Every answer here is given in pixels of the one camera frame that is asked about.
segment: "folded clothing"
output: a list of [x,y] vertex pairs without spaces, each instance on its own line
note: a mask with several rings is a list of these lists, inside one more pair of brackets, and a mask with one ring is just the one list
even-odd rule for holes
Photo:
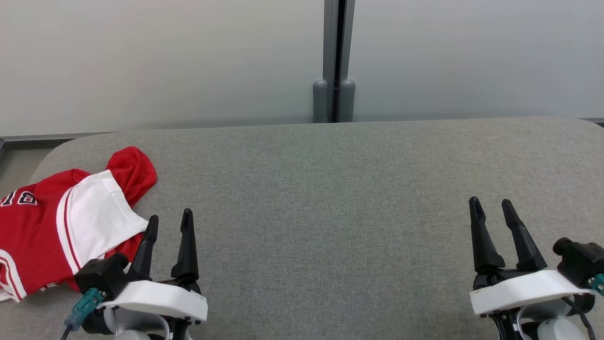
[[116,152],[107,170],[72,169],[0,201],[0,301],[20,301],[114,252],[134,257],[147,221],[131,207],[157,176],[142,151]]

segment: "white wall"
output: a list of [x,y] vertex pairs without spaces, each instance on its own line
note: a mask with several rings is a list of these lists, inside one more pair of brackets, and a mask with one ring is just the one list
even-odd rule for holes
[[354,120],[604,117],[602,0],[356,0]]
[[312,121],[323,0],[2,0],[0,136]]

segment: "gray fabric surface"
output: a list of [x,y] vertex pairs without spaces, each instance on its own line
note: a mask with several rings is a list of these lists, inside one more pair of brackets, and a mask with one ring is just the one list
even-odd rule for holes
[[[169,277],[193,210],[210,306],[194,339],[495,339],[468,295],[473,195],[510,267],[504,198],[551,266],[560,237],[604,244],[604,129],[581,120],[121,132],[62,145],[31,181],[101,171],[129,145],[158,173],[134,209],[159,215],[154,279]],[[58,339],[78,298],[63,286],[0,304],[1,338]],[[600,336],[603,310],[588,314]]]

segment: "red stripe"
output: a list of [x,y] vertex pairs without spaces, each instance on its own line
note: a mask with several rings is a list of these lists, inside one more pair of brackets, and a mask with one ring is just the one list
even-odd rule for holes
[[77,261],[76,252],[74,251],[73,243],[71,242],[71,238],[69,237],[69,228],[67,228],[67,204],[69,203],[69,195],[71,194],[71,190],[73,190],[73,188],[69,190],[69,192],[67,193],[67,197],[65,197],[65,211],[63,212],[63,223],[65,225],[65,234],[67,235],[67,242],[69,242],[71,256],[73,257],[74,262],[76,263],[75,266],[78,268],[78,270],[80,270],[82,268],[80,267],[80,264]]
[[22,297],[19,295],[19,290],[17,289],[17,286],[14,284],[14,281],[13,281],[13,275],[11,275],[11,272],[10,272],[10,267],[8,266],[8,260],[7,260],[7,259],[5,259],[5,258],[3,258],[3,257],[0,257],[0,260],[4,260],[4,263],[6,264],[6,277],[7,277],[8,279],[10,279],[10,283],[12,283],[12,285],[13,285],[13,290],[14,290],[14,293],[15,293],[15,294],[17,294],[17,299],[19,299],[19,300],[23,300],[23,298],[22,298]]

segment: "teal connector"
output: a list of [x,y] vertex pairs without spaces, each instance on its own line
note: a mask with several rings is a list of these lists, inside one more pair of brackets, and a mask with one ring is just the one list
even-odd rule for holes
[[604,290],[604,274],[598,274],[593,280],[589,280],[590,287],[598,292],[598,294],[604,296],[602,292]]
[[65,319],[65,326],[71,326],[72,332],[80,329],[86,317],[97,308],[103,299],[104,293],[99,292],[96,288],[90,288],[71,309],[71,315]]

